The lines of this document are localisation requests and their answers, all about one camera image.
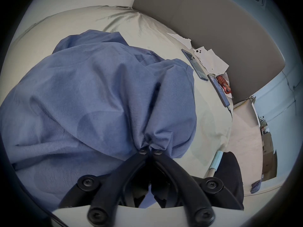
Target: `blue phone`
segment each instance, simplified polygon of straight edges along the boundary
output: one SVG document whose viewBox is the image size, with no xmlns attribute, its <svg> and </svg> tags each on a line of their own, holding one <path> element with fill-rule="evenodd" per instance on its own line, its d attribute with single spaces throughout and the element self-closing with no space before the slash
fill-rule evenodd
<svg viewBox="0 0 303 227">
<path fill-rule="evenodd" d="M 186 58 L 189 60 L 190 64 L 194 68 L 194 70 L 197 73 L 198 77 L 200 79 L 204 80 L 204 81 L 208 81 L 207 76 L 205 75 L 204 71 L 202 70 L 202 68 L 200 67 L 199 63 L 196 61 L 196 59 L 194 58 L 194 56 L 191 53 L 189 53 L 188 51 L 185 51 L 183 49 L 181 49 L 181 51 L 184 53 L 184 55 L 186 56 Z"/>
<path fill-rule="evenodd" d="M 210 79 L 210 82 L 212 83 L 212 85 L 216 89 L 216 91 L 218 93 L 218 96 L 221 99 L 221 102 L 223 103 L 224 107 L 229 107 L 230 103 L 229 103 L 221 85 L 218 83 L 217 79 L 212 75 L 208 75 L 208 77 Z"/>
</svg>

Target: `bed frame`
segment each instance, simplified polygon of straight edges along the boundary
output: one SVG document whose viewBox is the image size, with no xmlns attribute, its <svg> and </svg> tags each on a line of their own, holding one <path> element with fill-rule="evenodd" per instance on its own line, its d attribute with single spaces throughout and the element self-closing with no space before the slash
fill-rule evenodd
<svg viewBox="0 0 303 227">
<path fill-rule="evenodd" d="M 229 65 L 234 104 L 261 89 L 285 66 L 265 29 L 231 0 L 134 0 L 132 7 L 191 39 L 194 48 L 213 49 Z"/>
</svg>

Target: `blue cloth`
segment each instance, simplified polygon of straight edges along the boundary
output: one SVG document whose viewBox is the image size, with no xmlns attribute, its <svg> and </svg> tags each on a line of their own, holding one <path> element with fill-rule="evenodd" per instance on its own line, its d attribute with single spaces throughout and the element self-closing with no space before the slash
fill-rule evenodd
<svg viewBox="0 0 303 227">
<path fill-rule="evenodd" d="M 251 193 L 251 194 L 256 193 L 257 191 L 260 190 L 262 180 L 263 180 L 263 174 L 262 174 L 262 177 L 261 177 L 260 180 L 254 182 L 254 183 L 252 184 L 252 189 L 250 190 L 250 193 Z"/>
<path fill-rule="evenodd" d="M 79 177 L 108 174 L 142 147 L 181 157 L 196 130 L 193 86 L 186 63 L 128 46 L 119 32 L 71 35 L 7 95 L 3 143 L 52 211 Z"/>
</svg>

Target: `torn paper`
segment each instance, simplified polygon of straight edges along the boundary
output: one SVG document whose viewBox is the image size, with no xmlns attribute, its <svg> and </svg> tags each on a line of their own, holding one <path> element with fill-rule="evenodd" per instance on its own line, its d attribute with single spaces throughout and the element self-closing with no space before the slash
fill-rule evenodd
<svg viewBox="0 0 303 227">
<path fill-rule="evenodd" d="M 229 67 L 212 49 L 207 51 L 204 47 L 200 47 L 195 50 L 195 55 L 209 74 L 215 74 L 215 76 L 224 74 Z"/>
<path fill-rule="evenodd" d="M 182 44 L 184 44 L 189 50 L 191 49 L 191 39 L 185 39 L 180 35 L 174 35 L 168 33 L 170 36 L 174 37 L 176 40 L 180 41 Z"/>
</svg>

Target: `white bedsheet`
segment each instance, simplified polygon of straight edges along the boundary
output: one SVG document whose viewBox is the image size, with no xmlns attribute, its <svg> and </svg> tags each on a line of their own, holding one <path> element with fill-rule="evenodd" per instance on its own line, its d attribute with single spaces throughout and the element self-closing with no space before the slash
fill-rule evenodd
<svg viewBox="0 0 303 227">
<path fill-rule="evenodd" d="M 61 39 L 88 29 L 120 32 L 131 46 L 152 50 L 164 59 L 178 58 L 190 65 L 181 52 L 189 50 L 167 34 L 175 32 L 147 15 L 124 7 L 69 10 L 33 25 L 11 44 L 0 76 L 0 104 L 33 66 L 52 53 Z M 227 146 L 232 118 L 210 81 L 199 79 L 195 72 L 194 79 L 197 130 L 189 150 L 175 160 L 189 174 L 204 177 L 216 151 Z"/>
</svg>

